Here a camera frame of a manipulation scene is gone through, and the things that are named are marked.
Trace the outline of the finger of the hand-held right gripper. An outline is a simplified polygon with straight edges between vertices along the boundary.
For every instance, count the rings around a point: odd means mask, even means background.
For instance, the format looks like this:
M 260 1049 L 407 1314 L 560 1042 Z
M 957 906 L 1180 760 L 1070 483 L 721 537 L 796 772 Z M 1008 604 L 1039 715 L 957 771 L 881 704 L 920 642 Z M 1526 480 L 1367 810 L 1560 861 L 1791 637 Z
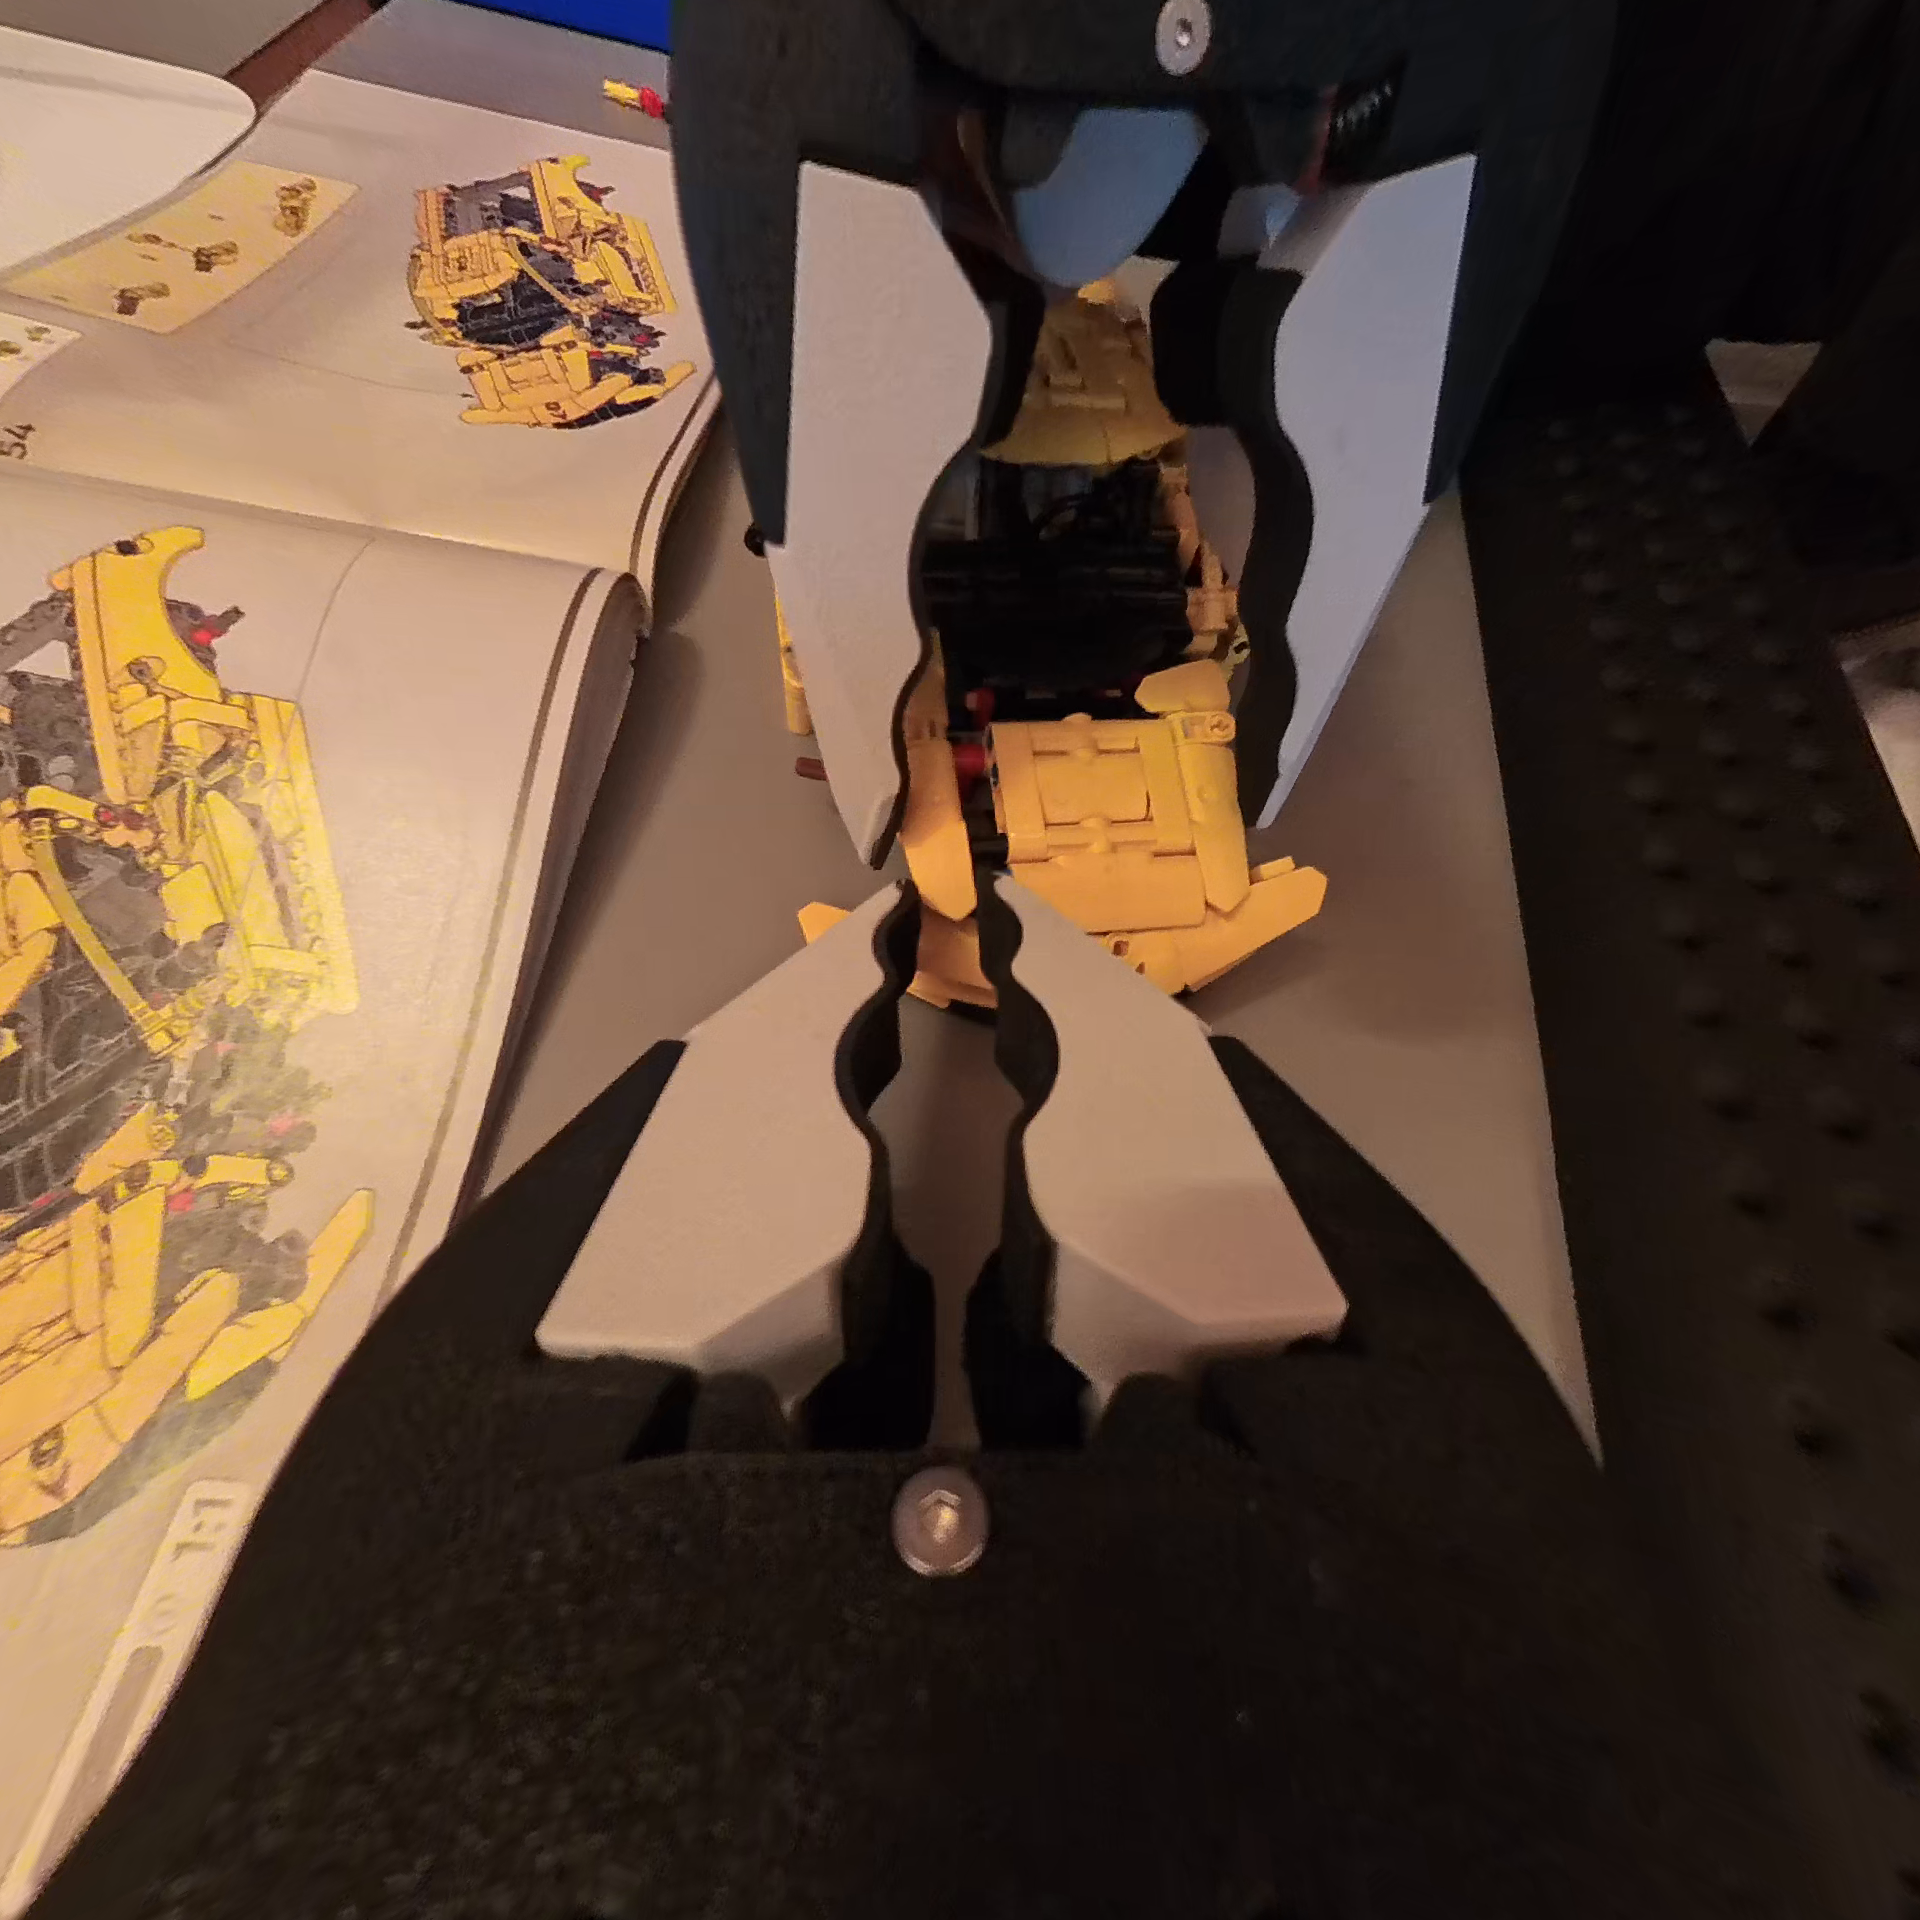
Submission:
M 976 443 L 996 357 L 990 256 L 955 254 L 924 196 L 805 160 L 783 532 L 774 595 L 831 801 L 881 869 L 905 803 L 900 709 L 926 637 L 915 606 L 931 493 Z
M 1421 532 L 1477 158 L 1230 193 L 1151 299 L 1157 380 L 1245 466 L 1241 816 L 1269 827 Z

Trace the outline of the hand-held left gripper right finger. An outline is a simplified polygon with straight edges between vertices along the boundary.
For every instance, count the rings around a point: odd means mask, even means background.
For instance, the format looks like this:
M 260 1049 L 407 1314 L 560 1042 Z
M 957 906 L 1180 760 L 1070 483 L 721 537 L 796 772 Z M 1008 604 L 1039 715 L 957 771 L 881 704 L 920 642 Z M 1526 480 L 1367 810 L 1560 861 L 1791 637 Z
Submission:
M 1345 1299 L 1206 1024 L 1011 875 L 979 940 L 1019 1102 L 966 1301 L 980 1442 L 1072 1448 L 1136 1376 L 1341 1330 Z

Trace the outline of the grey desk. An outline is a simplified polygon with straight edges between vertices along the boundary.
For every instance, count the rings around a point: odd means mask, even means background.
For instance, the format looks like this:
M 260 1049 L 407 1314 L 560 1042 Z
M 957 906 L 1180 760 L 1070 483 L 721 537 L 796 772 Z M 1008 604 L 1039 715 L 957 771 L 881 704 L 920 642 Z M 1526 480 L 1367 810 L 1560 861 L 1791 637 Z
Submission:
M 225 78 L 265 105 L 309 67 L 583 133 L 665 133 L 604 97 L 665 60 L 456 5 L 312 5 Z M 745 546 L 729 422 L 663 534 L 652 637 L 569 881 L 481 1190 L 617 1067 L 693 1028 L 799 945 L 806 901 L 857 906 L 821 784 L 796 774 L 774 595 Z M 1192 1011 L 1286 1080 L 1497 1297 L 1582 1429 L 1592 1406 L 1551 1177 L 1517 892 L 1456 500 L 1438 504 L 1259 854 L 1327 875 L 1305 928 Z M 907 1002 L 878 1104 L 905 1246 L 932 1275 L 932 1442 L 971 1448 L 969 1290 L 998 1237 L 1016 1104 L 991 1032 Z

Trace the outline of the toy car instruction booklet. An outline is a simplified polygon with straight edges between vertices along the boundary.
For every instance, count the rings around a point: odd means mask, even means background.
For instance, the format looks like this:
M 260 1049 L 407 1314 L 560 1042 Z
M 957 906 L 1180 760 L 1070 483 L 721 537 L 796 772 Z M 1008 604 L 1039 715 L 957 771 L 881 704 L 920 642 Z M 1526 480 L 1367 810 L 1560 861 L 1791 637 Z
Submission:
M 11 372 L 5 1915 L 472 1186 L 717 403 L 659 138 L 328 72 Z

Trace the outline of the blue storage bin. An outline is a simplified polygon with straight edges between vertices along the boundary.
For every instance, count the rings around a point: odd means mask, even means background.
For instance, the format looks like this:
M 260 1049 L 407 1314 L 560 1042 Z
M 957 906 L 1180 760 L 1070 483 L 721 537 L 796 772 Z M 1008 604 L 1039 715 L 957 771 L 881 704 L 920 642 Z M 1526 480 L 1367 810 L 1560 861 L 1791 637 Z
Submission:
M 671 3 L 452 3 L 452 8 L 535 21 L 663 57 L 671 52 Z

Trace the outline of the perforated panel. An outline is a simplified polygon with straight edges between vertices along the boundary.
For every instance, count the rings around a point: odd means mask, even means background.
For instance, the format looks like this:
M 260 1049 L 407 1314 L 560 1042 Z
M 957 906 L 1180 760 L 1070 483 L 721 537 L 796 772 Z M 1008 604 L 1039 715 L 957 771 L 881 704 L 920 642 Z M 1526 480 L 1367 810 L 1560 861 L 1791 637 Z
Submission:
M 1599 1449 L 1805 1910 L 1916 1915 L 1916 846 L 1702 354 L 1460 513 Z

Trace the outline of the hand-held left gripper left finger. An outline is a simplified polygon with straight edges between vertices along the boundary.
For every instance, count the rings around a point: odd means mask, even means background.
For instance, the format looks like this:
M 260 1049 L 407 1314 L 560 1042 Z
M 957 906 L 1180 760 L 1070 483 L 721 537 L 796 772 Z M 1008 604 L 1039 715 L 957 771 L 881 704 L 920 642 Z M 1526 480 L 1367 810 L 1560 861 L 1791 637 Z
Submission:
M 872 1102 L 920 901 L 889 883 L 696 1024 L 544 1312 L 544 1353 L 755 1376 L 830 1449 L 924 1440 L 924 1270 Z

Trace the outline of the yellow toy brick car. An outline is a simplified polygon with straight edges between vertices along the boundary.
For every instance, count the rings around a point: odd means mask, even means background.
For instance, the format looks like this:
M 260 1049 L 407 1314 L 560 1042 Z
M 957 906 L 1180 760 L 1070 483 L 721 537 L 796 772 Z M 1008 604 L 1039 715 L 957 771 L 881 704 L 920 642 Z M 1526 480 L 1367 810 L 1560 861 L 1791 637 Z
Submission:
M 973 858 L 1169 995 L 1321 910 L 1321 872 L 1245 850 L 1237 590 L 1144 313 L 1112 280 L 1049 309 L 1011 433 L 931 505 L 918 578 L 934 652 L 903 720 L 915 996 L 993 1009 Z

